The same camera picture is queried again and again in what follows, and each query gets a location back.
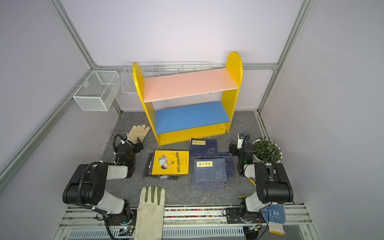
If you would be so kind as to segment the navy book one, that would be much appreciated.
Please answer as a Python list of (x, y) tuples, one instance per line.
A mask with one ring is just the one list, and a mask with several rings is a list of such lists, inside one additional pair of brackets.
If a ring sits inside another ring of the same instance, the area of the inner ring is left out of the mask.
[(218, 156), (217, 140), (216, 139), (191, 139), (189, 153), (191, 157)]

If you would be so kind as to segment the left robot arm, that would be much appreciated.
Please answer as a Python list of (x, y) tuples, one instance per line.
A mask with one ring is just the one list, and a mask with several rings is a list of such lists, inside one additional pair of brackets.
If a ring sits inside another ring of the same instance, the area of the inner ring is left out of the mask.
[(63, 192), (63, 202), (101, 214), (110, 225), (129, 225), (134, 219), (129, 202), (108, 193), (106, 183), (133, 176), (136, 154), (144, 147), (139, 137), (135, 142), (132, 140), (121, 134), (114, 136), (112, 163), (80, 164)]

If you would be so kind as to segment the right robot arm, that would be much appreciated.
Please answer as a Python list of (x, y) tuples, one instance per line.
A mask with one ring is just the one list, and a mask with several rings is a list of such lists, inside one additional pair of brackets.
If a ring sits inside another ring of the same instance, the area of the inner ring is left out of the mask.
[(286, 221), (284, 204), (294, 200), (294, 192), (282, 163), (282, 151), (270, 140), (247, 143), (238, 153), (239, 175), (253, 181), (256, 192), (242, 198), (238, 208), (226, 210), (229, 224), (281, 226)]

